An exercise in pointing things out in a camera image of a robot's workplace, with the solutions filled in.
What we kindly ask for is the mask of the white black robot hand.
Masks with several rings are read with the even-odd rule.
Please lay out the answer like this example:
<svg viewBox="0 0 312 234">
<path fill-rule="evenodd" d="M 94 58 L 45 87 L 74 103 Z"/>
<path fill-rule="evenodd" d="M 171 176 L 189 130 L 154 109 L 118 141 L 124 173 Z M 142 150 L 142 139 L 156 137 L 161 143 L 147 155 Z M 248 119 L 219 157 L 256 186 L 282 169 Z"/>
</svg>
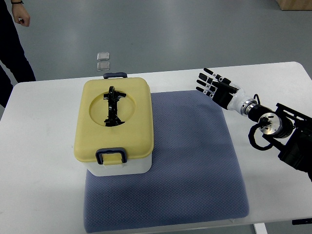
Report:
<svg viewBox="0 0 312 234">
<path fill-rule="evenodd" d="M 228 82 L 222 82 L 224 77 L 208 68 L 204 68 L 204 71 L 210 76 L 200 73 L 198 77 L 201 80 L 198 79 L 196 82 L 206 89 L 198 86 L 196 89 L 212 98 L 216 104 L 227 110 L 230 101 L 234 98 L 234 94 L 238 92 L 239 88 L 230 85 Z"/>
</svg>

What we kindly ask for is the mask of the bystander's hand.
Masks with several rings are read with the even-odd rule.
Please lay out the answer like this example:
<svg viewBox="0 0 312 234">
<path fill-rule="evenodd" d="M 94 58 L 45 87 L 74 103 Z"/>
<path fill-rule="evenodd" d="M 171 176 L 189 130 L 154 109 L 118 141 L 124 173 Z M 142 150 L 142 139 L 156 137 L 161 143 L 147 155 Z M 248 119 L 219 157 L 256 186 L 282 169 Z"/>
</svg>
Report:
<svg viewBox="0 0 312 234">
<path fill-rule="evenodd" d="M 30 26 L 30 15 L 23 4 L 12 4 L 14 22 L 25 27 Z"/>
</svg>

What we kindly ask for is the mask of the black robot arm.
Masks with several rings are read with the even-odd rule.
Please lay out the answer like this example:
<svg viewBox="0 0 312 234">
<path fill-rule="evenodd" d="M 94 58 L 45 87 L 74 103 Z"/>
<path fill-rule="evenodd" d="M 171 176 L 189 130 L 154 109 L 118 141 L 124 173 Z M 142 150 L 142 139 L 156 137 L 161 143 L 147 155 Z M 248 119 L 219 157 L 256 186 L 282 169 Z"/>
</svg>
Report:
<svg viewBox="0 0 312 234">
<path fill-rule="evenodd" d="M 266 151 L 275 147 L 280 151 L 281 161 L 312 175 L 311 117 L 280 103 L 273 111 L 261 105 L 258 94 L 247 96 L 240 86 L 208 68 L 199 74 L 197 83 L 196 89 L 221 108 L 236 111 L 255 122 L 248 134 L 255 149 Z"/>
</svg>

